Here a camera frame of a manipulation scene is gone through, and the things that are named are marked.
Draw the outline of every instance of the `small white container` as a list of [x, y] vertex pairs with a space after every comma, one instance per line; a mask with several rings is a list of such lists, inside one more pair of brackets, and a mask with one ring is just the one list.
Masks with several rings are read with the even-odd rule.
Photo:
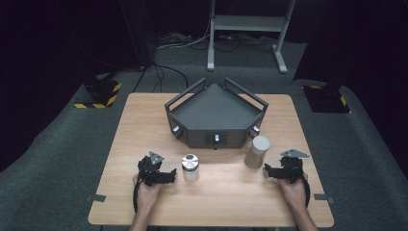
[[181, 162], [183, 166], [184, 179], [189, 182], [194, 182], [198, 179], [198, 158], [194, 154], [187, 154]]
[[245, 163], [251, 168], [260, 168], [270, 148], [270, 141], [267, 137], [258, 136], [252, 141], [251, 148], [245, 156]]

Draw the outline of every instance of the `wooden table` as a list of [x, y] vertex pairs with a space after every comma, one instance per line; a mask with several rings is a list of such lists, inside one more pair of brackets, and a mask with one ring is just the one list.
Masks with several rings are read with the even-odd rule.
[[[134, 217], [133, 181], [138, 162], [152, 150], [165, 157], [161, 171], [177, 168], [176, 181], [161, 190], [152, 211], [150, 225], [162, 226], [295, 226], [293, 216], [277, 181], [267, 178], [263, 167], [252, 169], [244, 163], [249, 140], [242, 148], [188, 148], [171, 134], [165, 103], [177, 94], [132, 93], [129, 95], [97, 194], [89, 212], [92, 224], [131, 224]], [[280, 167], [280, 153], [297, 149], [311, 154], [293, 102], [288, 95], [258, 94], [269, 103], [261, 125], [271, 148], [265, 163]], [[199, 179], [183, 178], [181, 160], [188, 153], [200, 161]], [[334, 220], [327, 201], [315, 200], [324, 193], [313, 158], [304, 159], [304, 171], [311, 186], [310, 214], [318, 227], [330, 227]]]

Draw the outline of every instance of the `white cup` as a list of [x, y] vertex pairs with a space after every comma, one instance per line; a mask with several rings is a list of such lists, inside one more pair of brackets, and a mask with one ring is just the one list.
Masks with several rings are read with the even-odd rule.
[[270, 141], [267, 137], [257, 136], [254, 138], [251, 148], [249, 148], [245, 156], [246, 165], [251, 168], [260, 168], [269, 148]]

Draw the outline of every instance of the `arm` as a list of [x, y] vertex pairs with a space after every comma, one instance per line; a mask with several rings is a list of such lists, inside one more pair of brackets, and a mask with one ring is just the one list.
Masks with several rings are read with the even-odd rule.
[[294, 220], [296, 221], [299, 230], [318, 230], [305, 205], [306, 194], [302, 180], [298, 179], [294, 184], [291, 184], [284, 179], [278, 179], [278, 182], [282, 187], [286, 201], [291, 207]]
[[[133, 183], [136, 184], [138, 176], [133, 177]], [[145, 231], [150, 211], [156, 203], [160, 189], [163, 185], [154, 185], [149, 187], [144, 183], [140, 184], [138, 191], [138, 212], [136, 213], [130, 231]]]

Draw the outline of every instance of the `gray carpet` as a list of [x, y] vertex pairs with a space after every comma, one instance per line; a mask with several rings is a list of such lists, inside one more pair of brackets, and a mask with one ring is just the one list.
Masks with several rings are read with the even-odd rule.
[[[157, 50], [155, 62], [183, 72], [190, 84], [202, 77], [211, 82], [229, 77], [255, 93], [290, 95], [322, 185], [335, 199], [330, 204], [335, 224], [327, 230], [407, 230], [407, 180], [358, 98], [342, 88], [352, 114], [314, 114], [301, 86], [318, 83], [292, 83], [305, 47], [284, 43], [282, 54], [289, 70], [285, 75], [279, 73], [268, 44], [216, 52], [212, 72], [206, 70], [207, 51], [189, 47]], [[178, 73], [168, 69], [164, 73], [156, 92], [180, 92], [186, 87]], [[87, 196], [96, 192], [127, 95], [139, 78], [140, 73], [132, 70], [116, 74], [122, 88], [109, 109], [74, 109], [69, 102], [29, 150], [0, 173], [0, 230], [101, 229], [88, 223], [91, 203]], [[136, 91], [152, 91], [157, 83], [156, 69], [151, 66]], [[72, 101], [84, 94], [79, 89]]]

